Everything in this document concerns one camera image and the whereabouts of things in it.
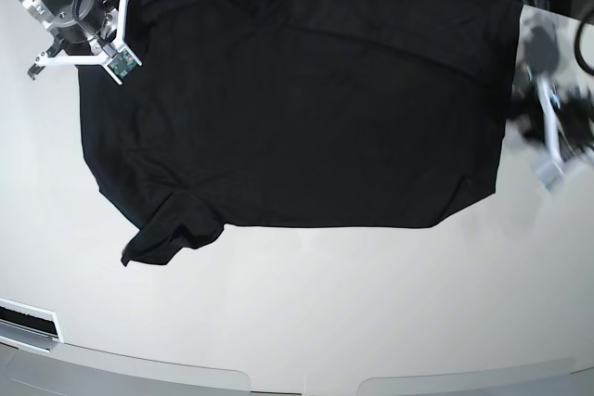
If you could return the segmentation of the white slotted table bracket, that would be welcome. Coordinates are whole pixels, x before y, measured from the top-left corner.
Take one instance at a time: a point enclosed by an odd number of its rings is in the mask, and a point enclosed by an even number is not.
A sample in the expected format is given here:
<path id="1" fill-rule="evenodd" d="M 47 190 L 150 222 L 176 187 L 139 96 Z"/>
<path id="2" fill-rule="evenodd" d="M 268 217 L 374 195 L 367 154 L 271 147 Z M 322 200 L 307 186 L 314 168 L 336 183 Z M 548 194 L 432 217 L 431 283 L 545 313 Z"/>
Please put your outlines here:
<path id="1" fill-rule="evenodd" d="M 64 337 L 55 312 L 2 298 L 1 342 L 50 353 L 64 342 Z"/>

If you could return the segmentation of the black t-shirt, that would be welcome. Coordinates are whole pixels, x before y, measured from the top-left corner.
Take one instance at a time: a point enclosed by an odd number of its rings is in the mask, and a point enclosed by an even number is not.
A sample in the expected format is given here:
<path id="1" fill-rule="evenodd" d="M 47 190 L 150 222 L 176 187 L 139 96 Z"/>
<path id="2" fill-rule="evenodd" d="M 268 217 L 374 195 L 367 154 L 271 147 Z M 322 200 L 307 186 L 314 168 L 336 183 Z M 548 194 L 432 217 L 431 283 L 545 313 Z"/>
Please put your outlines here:
<path id="1" fill-rule="evenodd" d="M 142 64 L 79 71 L 84 159 L 165 265 L 226 225 L 430 228 L 491 196 L 515 0 L 131 0 Z"/>

